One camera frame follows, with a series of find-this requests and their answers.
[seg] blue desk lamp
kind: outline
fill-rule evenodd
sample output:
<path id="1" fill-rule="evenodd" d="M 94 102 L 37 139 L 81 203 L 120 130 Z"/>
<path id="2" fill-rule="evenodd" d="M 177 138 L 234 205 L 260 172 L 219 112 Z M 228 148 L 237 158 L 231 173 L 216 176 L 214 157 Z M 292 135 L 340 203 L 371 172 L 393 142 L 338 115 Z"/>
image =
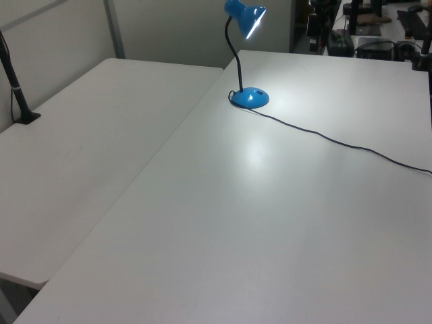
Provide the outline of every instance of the blue desk lamp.
<path id="1" fill-rule="evenodd" d="M 261 18 L 267 11 L 264 7 L 250 6 L 247 7 L 239 0 L 227 0 L 225 3 L 225 11 L 229 14 L 227 24 L 225 25 L 225 38 L 227 39 L 228 45 L 236 57 L 237 70 L 238 70 L 238 82 L 240 89 L 234 92 L 233 96 L 229 101 L 240 108 L 254 109 L 265 106 L 269 102 L 269 95 L 258 88 L 243 88 L 242 82 L 242 66 L 240 65 L 240 59 L 233 48 L 230 38 L 228 37 L 228 26 L 232 18 L 238 21 L 240 32 L 245 39 L 249 39 L 250 35 L 258 27 Z"/>

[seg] white table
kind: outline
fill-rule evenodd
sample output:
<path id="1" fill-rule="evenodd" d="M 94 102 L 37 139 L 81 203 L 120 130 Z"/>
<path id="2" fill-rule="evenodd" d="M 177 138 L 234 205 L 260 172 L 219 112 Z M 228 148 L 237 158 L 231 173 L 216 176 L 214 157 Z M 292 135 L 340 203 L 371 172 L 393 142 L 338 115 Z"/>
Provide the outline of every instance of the white table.
<path id="1" fill-rule="evenodd" d="M 221 72 L 108 59 L 0 134 L 0 277 L 40 289 Z"/>
<path id="2" fill-rule="evenodd" d="M 337 29 L 348 29 L 349 20 L 346 20 L 346 26 L 345 26 L 345 15 L 343 15 L 342 7 L 345 3 L 351 3 L 351 0 L 342 0 L 342 3 L 340 5 L 339 11 L 337 12 L 335 24 L 333 26 L 334 30 Z M 384 5 L 382 8 L 383 16 L 387 16 L 391 18 L 390 23 L 381 24 L 379 26 L 381 30 L 381 36 L 351 36 L 352 42 L 354 43 L 354 48 L 357 48 L 358 46 L 358 39 L 360 37 L 367 37 L 367 38 L 388 38 L 393 42 L 403 42 L 403 41 L 409 41 L 416 43 L 420 47 L 423 45 L 422 40 L 415 40 L 415 39 L 405 39 L 405 30 L 402 27 L 402 24 L 398 20 L 398 10 L 407 11 L 408 8 L 412 5 L 418 5 L 419 2 L 405 2 L 405 3 L 389 3 L 388 5 Z M 421 12 L 417 13 L 418 16 L 422 19 L 422 21 L 427 26 L 429 22 L 429 16 L 427 11 L 423 10 Z"/>
<path id="3" fill-rule="evenodd" d="M 261 112 L 432 168 L 426 73 L 240 59 L 270 95 Z M 232 107 L 236 76 L 232 62 L 16 324 L 430 323 L 432 177 Z"/>

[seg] white wall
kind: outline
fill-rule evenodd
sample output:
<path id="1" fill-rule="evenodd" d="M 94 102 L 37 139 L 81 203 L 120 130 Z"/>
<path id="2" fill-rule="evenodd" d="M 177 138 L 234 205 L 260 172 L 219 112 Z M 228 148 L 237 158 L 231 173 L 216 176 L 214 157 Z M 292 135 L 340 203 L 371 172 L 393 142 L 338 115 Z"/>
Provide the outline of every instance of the white wall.
<path id="1" fill-rule="evenodd" d="M 292 0 L 243 0 L 264 5 L 267 13 L 250 40 L 233 21 L 233 46 L 257 51 L 288 52 L 293 20 Z M 128 59 L 225 68 L 234 57 L 225 41 L 225 0 L 114 0 Z"/>
<path id="2" fill-rule="evenodd" d="M 115 57 L 103 0 L 68 0 L 3 35 L 31 110 L 102 60 Z M 1 66 L 0 132 L 11 125 L 9 96 Z M 16 101 L 14 106 L 17 118 Z"/>

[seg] lamp shade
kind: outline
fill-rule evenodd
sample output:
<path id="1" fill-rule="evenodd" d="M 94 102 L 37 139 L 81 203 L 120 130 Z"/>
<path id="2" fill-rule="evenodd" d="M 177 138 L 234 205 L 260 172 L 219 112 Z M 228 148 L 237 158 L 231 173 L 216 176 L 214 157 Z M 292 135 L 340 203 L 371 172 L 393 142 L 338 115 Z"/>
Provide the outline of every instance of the lamp shade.
<path id="1" fill-rule="evenodd" d="M 248 7 L 239 0 L 227 0 L 225 11 L 238 21 L 240 32 L 245 39 L 248 39 L 267 10 L 265 7 L 259 6 Z"/>

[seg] black cable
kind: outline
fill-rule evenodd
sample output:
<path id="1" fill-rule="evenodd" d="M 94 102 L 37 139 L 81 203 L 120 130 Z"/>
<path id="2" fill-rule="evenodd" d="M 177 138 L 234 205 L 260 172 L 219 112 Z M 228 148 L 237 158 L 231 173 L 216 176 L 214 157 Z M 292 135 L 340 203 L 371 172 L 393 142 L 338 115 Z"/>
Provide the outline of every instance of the black cable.
<path id="1" fill-rule="evenodd" d="M 342 14 L 342 16 L 340 16 L 337 20 L 335 20 L 335 22 L 333 23 L 333 26 L 335 26 L 335 24 L 336 24 L 339 20 L 341 20 L 342 17 L 344 17 L 344 14 Z"/>
<path id="2" fill-rule="evenodd" d="M 432 175 L 432 171 L 430 171 L 430 170 L 426 170 L 426 169 L 419 169 L 419 168 L 417 168 L 417 167 L 412 167 L 412 166 L 409 166 L 409 165 L 407 165 L 407 164 L 403 164 L 403 163 L 397 162 L 397 161 L 395 161 L 395 160 L 393 160 L 393 159 L 390 159 L 389 157 L 386 157 L 385 155 L 382 155 L 381 153 L 378 153 L 377 151 L 371 150 L 370 148 L 365 148 L 365 147 L 361 147 L 361 146 L 354 146 L 354 145 L 345 144 L 345 143 L 343 143 L 343 142 L 339 142 L 338 140 L 334 140 L 334 139 L 332 139 L 332 138 L 330 138 L 330 137 L 327 137 L 326 135 L 322 135 L 321 133 L 316 132 L 316 131 L 314 131 L 314 130 L 307 130 L 307 129 L 305 129 L 305 128 L 301 128 L 301 127 L 298 127 L 298 126 L 295 126 L 295 125 L 288 124 L 288 123 L 286 123 L 286 122 L 284 122 L 284 121 L 281 121 L 280 119 L 277 119 L 277 118 L 275 118 L 275 117 L 273 117 L 273 116 L 265 115 L 264 113 L 260 113 L 260 112 L 258 112 L 258 111 L 255 111 L 255 110 L 252 110 L 252 109 L 249 109 L 249 108 L 239 107 L 239 106 L 237 106 L 235 103 L 233 103 L 232 100 L 231 100 L 230 95 L 231 95 L 232 92 L 234 92 L 234 91 L 231 91 L 231 92 L 229 92 L 229 94 L 228 94 L 228 100 L 229 100 L 229 102 L 230 102 L 234 107 L 236 107 L 236 108 L 238 108 L 238 109 L 240 109 L 240 110 L 242 110 L 242 111 L 248 111 L 248 112 L 251 112 L 251 113 L 253 113 L 253 114 L 257 114 L 257 115 L 260 115 L 260 116 L 262 116 L 262 117 L 266 117 L 266 118 L 272 119 L 272 120 L 274 120 L 275 122 L 281 123 L 281 124 L 283 124 L 283 125 L 285 125 L 285 126 L 289 126 L 289 127 L 295 128 L 295 129 L 297 129 L 297 130 L 301 130 L 301 131 L 303 131 L 303 132 L 307 132 L 307 133 L 312 133 L 312 134 L 319 135 L 319 136 L 321 136 L 322 138 L 325 138 L 326 140 L 329 140 L 330 142 L 333 142 L 333 143 L 336 143 L 336 144 L 339 144 L 339 145 L 342 145 L 342 146 L 349 147 L 350 149 L 356 149 L 356 150 L 362 150 L 362 151 L 367 151 L 367 152 L 374 153 L 374 154 L 379 155 L 380 157 L 383 157 L 384 159 L 386 159 L 386 160 L 388 160 L 388 161 L 390 161 L 390 162 L 392 162 L 392 163 L 395 163 L 395 164 L 397 164 L 397 165 L 400 165 L 400 166 L 402 166 L 402 167 L 407 167 L 407 168 L 409 168 L 409 169 L 413 169 L 413 170 L 417 170 L 417 171 L 422 171 L 422 172 L 427 172 L 427 173 L 430 173 L 430 174 Z"/>
<path id="3" fill-rule="evenodd" d="M 3 45 L 4 45 L 5 48 L 6 48 L 6 51 L 7 51 L 7 57 L 9 58 L 9 60 L 11 60 L 11 53 L 9 52 L 9 47 L 7 46 L 7 43 L 6 43 L 5 37 L 3 36 L 3 34 L 1 33 L 1 31 L 0 31 L 0 38 L 1 38 L 1 42 L 3 43 Z"/>
<path id="4" fill-rule="evenodd" d="M 370 46 L 373 46 L 373 45 L 376 45 L 376 44 L 393 44 L 393 47 L 396 46 L 396 43 L 395 43 L 395 42 L 392 42 L 391 40 L 381 40 L 381 41 L 379 41 L 379 42 L 370 42 L 370 43 L 367 43 L 367 44 L 363 44 L 363 45 L 357 47 L 357 48 L 354 50 L 354 52 L 357 52 L 357 50 L 359 50 L 359 49 L 363 49 L 363 48 L 365 48 L 365 47 L 370 47 Z"/>
<path id="5" fill-rule="evenodd" d="M 15 123 L 15 118 L 14 118 L 14 91 L 11 89 L 11 118 L 12 118 L 12 123 Z"/>
<path id="6" fill-rule="evenodd" d="M 419 49 L 421 49 L 421 46 L 420 46 L 420 45 L 418 45 L 418 44 L 416 44 L 416 43 L 414 43 L 414 42 L 409 42 L 409 41 L 407 41 L 407 40 L 403 40 L 403 41 L 401 41 L 401 42 L 397 42 L 396 44 L 397 44 L 397 45 L 403 45 L 403 44 L 415 45 L 415 46 L 417 46 Z"/>

